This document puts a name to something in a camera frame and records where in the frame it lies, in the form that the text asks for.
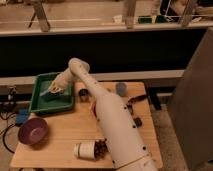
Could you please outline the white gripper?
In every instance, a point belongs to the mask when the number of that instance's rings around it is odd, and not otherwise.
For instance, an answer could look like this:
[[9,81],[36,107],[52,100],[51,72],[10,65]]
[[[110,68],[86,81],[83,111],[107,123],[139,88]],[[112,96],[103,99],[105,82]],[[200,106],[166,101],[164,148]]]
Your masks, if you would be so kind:
[[69,68],[61,72],[50,84],[48,90],[51,93],[64,92],[70,83],[73,82],[74,76]]

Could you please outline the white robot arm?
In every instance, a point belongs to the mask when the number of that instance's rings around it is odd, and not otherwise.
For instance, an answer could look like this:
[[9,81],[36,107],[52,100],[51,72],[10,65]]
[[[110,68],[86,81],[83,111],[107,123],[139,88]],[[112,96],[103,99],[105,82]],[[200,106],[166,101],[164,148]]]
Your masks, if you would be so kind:
[[78,77],[95,98],[95,111],[116,171],[158,171],[142,136],[120,96],[89,74],[90,66],[71,58],[68,68],[51,83],[51,93],[64,91]]

